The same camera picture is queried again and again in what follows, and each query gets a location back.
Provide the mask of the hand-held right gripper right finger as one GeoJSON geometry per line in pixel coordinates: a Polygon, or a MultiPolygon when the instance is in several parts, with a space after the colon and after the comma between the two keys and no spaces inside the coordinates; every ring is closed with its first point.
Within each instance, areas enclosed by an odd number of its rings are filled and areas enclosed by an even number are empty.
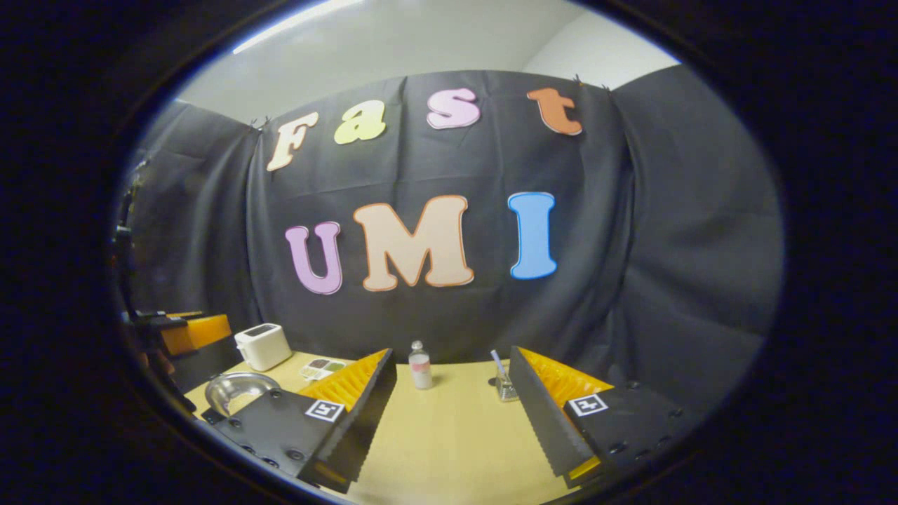
{"type": "Polygon", "coordinates": [[[555,476],[572,488],[610,486],[685,437],[685,409],[631,382],[613,386],[523,347],[510,380],[555,476]]]}

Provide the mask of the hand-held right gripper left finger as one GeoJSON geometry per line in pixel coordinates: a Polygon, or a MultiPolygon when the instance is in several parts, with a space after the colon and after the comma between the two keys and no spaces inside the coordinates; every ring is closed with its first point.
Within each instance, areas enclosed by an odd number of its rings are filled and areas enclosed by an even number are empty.
{"type": "Polygon", "coordinates": [[[360,476],[397,380],[382,349],[299,392],[264,386],[236,412],[210,406],[221,438],[309,485],[345,493],[360,476]]]}

